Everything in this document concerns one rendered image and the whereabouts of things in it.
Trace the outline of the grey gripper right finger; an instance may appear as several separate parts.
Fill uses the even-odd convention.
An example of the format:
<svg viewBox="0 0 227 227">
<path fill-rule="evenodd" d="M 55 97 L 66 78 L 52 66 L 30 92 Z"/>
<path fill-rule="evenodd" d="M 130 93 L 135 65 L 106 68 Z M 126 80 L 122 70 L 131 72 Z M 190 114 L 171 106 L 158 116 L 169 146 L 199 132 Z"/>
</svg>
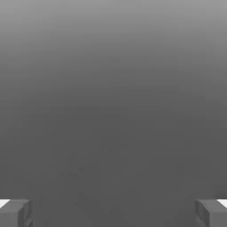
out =
<svg viewBox="0 0 227 227">
<path fill-rule="evenodd" d="M 227 199 L 196 200 L 195 213 L 199 227 L 227 227 Z"/>
</svg>

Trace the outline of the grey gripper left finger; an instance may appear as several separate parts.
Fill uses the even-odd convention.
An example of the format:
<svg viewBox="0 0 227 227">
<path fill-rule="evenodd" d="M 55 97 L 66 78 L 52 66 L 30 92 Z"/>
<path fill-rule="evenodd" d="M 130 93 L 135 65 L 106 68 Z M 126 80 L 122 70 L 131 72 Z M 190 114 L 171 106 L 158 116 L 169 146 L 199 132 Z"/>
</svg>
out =
<svg viewBox="0 0 227 227">
<path fill-rule="evenodd" d="M 32 200 L 0 200 L 0 227 L 33 227 Z"/>
</svg>

